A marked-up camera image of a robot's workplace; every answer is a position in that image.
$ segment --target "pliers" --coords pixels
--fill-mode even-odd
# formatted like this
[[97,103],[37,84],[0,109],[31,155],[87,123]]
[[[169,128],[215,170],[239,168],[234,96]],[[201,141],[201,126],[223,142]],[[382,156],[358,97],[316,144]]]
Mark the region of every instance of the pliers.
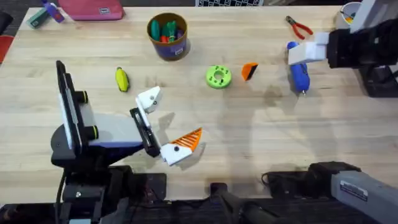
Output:
[[312,32],[312,30],[311,30],[310,28],[308,28],[307,26],[305,26],[305,25],[303,25],[303,24],[301,24],[301,23],[296,22],[296,21],[295,21],[293,18],[291,18],[290,16],[286,16],[286,21],[287,21],[290,25],[292,25],[294,33],[296,34],[296,36],[297,36],[298,38],[300,38],[300,39],[302,39],[302,40],[305,39],[305,37],[304,37],[301,33],[299,33],[299,30],[297,29],[298,27],[301,28],[301,29],[303,29],[303,30],[305,30],[305,31],[307,31],[310,35],[313,34],[313,32]]

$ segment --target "wooden table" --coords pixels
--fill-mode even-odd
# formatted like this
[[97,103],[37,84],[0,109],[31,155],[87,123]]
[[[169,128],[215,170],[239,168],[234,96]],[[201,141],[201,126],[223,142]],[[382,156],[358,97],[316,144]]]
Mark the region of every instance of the wooden table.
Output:
[[[398,187],[397,99],[367,97],[352,69],[332,70],[326,62],[308,65],[307,97],[290,90],[285,46],[297,38],[285,16],[314,31],[331,30],[339,8],[137,7],[114,22],[67,17],[39,30],[23,22],[0,67],[0,203],[55,200],[62,171],[50,162],[50,138],[62,122],[56,60],[76,89],[88,91],[95,112],[129,116],[134,97],[159,85],[164,97],[149,116],[155,129],[173,140],[203,127],[200,146],[177,166],[144,151],[118,162],[167,173],[167,198],[205,197],[211,182],[263,197],[263,172],[305,170],[320,161],[345,161]],[[24,21],[37,11],[29,9]],[[190,52],[176,62],[160,59],[146,34],[149,19],[165,11],[188,22]],[[244,82],[247,62],[259,66]],[[206,69],[217,64],[233,73],[225,90],[205,83]],[[130,76],[129,93],[116,86],[118,66]]]

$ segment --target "green toy donut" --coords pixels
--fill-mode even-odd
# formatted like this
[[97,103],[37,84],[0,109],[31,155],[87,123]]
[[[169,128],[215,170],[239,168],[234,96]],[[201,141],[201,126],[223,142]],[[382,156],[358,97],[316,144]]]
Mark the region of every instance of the green toy donut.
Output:
[[211,66],[206,72],[206,82],[212,88],[226,88],[231,81],[231,71],[225,66],[214,65]]

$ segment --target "black cable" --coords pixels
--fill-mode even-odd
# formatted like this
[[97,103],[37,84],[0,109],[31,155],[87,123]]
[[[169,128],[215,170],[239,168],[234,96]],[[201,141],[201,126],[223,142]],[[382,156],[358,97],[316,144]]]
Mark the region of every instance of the black cable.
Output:
[[64,169],[63,172],[62,172],[60,185],[58,186],[57,198],[55,199],[55,204],[54,204],[55,224],[59,224],[59,217],[58,217],[59,205],[60,205],[60,201],[61,201],[62,187],[63,187],[63,183],[65,182],[66,177],[67,177],[67,173],[66,173],[66,171]]
[[[266,186],[266,187],[269,187],[269,183],[268,183],[268,181],[265,181],[265,180],[264,180],[264,177],[267,176],[267,179],[268,179],[268,175],[269,175],[269,174],[270,174],[270,172],[266,172],[266,173],[263,173],[263,174],[261,175],[261,182],[262,182],[262,184],[263,184],[264,186]],[[273,173],[273,174],[271,174],[271,175],[277,176],[277,177],[281,177],[281,178],[286,178],[286,179],[297,180],[297,181],[300,181],[300,180],[301,180],[301,178],[298,178],[297,176],[294,176],[294,175],[288,175],[288,174],[275,174],[275,173]]]

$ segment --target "pink pouch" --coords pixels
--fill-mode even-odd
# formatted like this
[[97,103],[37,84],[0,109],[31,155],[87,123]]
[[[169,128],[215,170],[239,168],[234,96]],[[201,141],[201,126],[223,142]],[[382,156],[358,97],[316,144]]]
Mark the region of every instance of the pink pouch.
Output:
[[58,3],[73,20],[105,21],[123,17],[119,0],[58,0]]

